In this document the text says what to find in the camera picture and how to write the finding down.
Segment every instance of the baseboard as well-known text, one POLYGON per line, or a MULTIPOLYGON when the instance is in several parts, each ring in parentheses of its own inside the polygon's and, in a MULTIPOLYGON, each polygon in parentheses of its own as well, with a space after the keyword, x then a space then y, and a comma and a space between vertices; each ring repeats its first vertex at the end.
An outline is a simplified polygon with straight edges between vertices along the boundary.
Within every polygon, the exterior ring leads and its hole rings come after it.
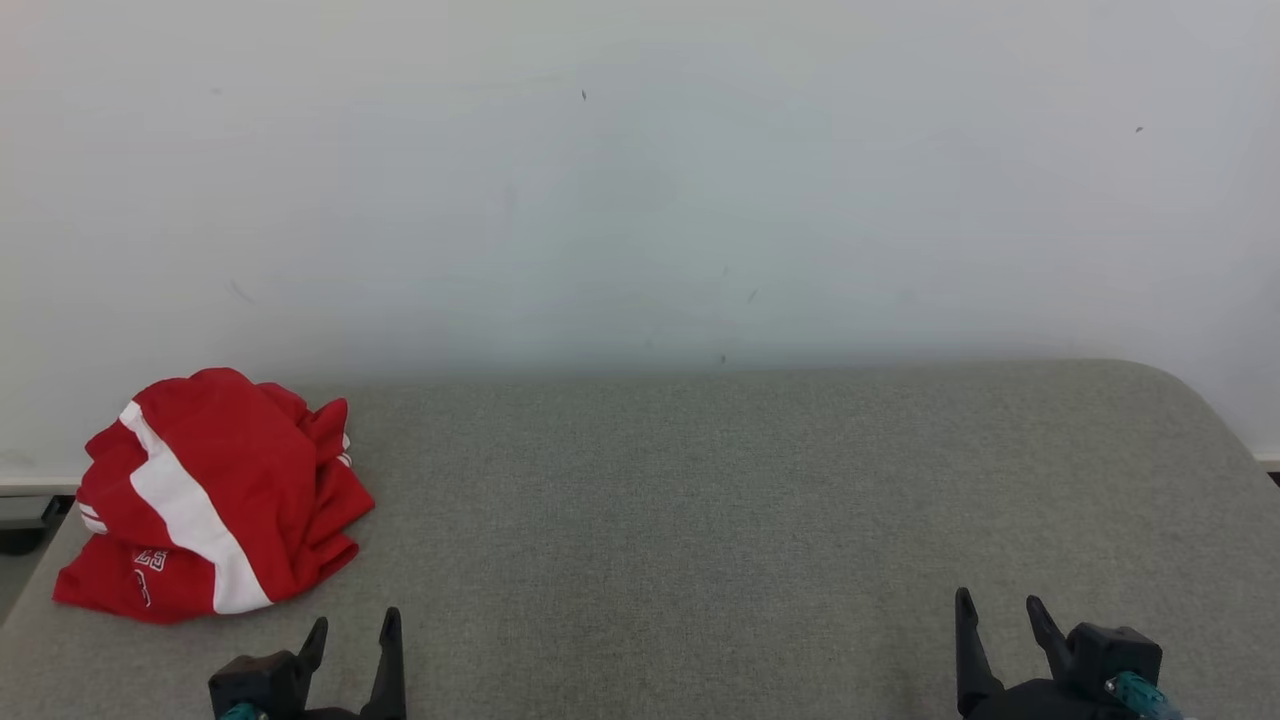
MULTIPOLYGON (((1280 452, 1260 452, 1253 456, 1262 470, 1280 473, 1280 452)), ((4 478, 0 477, 0 497, 23 495, 76 495, 79 478, 4 478)))
POLYGON ((1267 473, 1280 473, 1280 452, 1261 452, 1254 455, 1258 465, 1267 473))
POLYGON ((26 495, 76 495, 79 478, 4 478, 0 477, 0 497, 26 495))

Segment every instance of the teal cable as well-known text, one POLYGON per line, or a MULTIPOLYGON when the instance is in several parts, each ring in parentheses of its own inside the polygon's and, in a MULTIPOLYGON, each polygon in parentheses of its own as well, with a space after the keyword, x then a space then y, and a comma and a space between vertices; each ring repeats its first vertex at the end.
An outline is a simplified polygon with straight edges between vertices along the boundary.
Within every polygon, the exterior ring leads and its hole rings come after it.
POLYGON ((256 707, 247 702, 233 706, 218 720, 266 720, 265 712, 259 712, 256 707))
POLYGON ((1183 717, 1183 712, 1170 702, 1165 693, 1160 692, 1160 688, 1148 683, 1137 673, 1125 670, 1107 680, 1107 692, 1142 717, 1149 717, 1151 720, 1193 720, 1183 717))

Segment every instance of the gray padded platform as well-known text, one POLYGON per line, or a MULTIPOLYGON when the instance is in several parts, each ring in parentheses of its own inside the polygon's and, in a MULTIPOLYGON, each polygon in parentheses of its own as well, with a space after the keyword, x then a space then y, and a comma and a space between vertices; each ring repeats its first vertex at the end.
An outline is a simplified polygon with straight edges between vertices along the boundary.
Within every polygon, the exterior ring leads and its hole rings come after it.
POLYGON ((952 593, 995 671, 1047 674, 1024 598, 1130 624, 1199 717, 1280 716, 1280 489, 1178 379, 1117 361, 312 388, 351 400, 360 556, 246 616, 49 601, 0 630, 0 717, 210 717, 238 653, 330 620, 311 705, 358 708, 388 605, 410 715, 955 717, 952 593))

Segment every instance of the clothing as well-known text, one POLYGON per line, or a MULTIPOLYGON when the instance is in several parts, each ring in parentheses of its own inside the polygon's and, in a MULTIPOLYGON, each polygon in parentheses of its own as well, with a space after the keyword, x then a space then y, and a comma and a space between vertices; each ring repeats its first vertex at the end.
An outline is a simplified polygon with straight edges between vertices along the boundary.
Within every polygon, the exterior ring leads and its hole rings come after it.
POLYGON ((227 368, 143 389, 84 446, 77 500, 96 534, 54 600, 177 623, 315 587, 355 557, 343 529, 374 507, 346 423, 344 400, 311 413, 227 368))

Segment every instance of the black mechanical claw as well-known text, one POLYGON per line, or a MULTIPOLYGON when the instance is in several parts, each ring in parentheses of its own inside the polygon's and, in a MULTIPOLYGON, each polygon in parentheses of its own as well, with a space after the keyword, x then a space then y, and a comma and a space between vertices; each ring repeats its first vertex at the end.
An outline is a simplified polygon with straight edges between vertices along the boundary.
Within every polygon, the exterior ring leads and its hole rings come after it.
POLYGON ((282 650, 265 657, 242 655, 209 679, 209 697, 214 717, 230 720, 238 716, 270 720, 404 720, 404 644, 401 637, 399 610, 387 609, 383 630, 378 635, 381 657, 369 702, 360 715, 340 707, 306 710, 311 691, 311 674, 324 660, 329 620, 320 618, 297 655, 282 650))
POLYGON ((991 674, 978 637, 978 611, 966 588, 956 591, 956 710, 966 720, 1134 720, 1108 691, 1121 671, 1152 685, 1160 679, 1160 646, 1133 628, 1080 623, 1062 637, 1044 603, 1027 598, 1036 644, 1052 680, 1038 678, 1005 689, 991 674))

